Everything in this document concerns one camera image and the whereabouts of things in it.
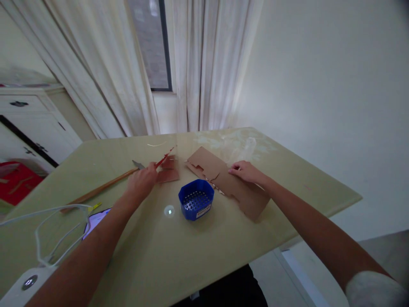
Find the curtain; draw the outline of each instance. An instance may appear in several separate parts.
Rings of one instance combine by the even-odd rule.
[[[0,1],[98,137],[159,133],[125,1]]]
[[[254,0],[172,3],[178,132],[228,128]]]

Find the red bag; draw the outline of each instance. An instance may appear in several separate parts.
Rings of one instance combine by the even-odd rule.
[[[20,162],[0,163],[0,199],[17,206],[43,179]]]

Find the blue container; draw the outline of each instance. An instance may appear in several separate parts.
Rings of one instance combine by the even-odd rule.
[[[183,186],[179,192],[180,208],[187,220],[197,220],[212,207],[214,190],[202,179]]]

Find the cardboard piece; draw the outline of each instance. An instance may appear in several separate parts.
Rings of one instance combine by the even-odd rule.
[[[162,170],[158,173],[157,183],[165,183],[170,181],[179,180],[179,172],[177,169]]]
[[[214,184],[227,197],[234,197],[240,210],[252,221],[257,220],[270,200],[267,192],[258,185],[229,174],[226,163],[203,147],[196,150],[185,165],[200,179]]]
[[[175,155],[168,156],[161,165],[162,169],[174,169],[175,168]]]

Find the drawer handle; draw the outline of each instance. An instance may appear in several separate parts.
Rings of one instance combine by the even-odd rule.
[[[27,102],[20,102],[20,101],[10,102],[10,104],[14,105],[15,107],[25,107],[26,105],[28,105]]]
[[[37,146],[38,146],[38,149],[40,149],[40,150],[42,150],[42,151],[45,151],[45,152],[48,152],[48,150],[46,150],[43,146],[41,146],[40,144],[38,144],[38,143],[35,143]]]
[[[27,149],[27,147],[23,147],[26,150],[26,154],[32,154],[33,156],[36,156],[35,154],[33,154],[33,152],[29,149]]]

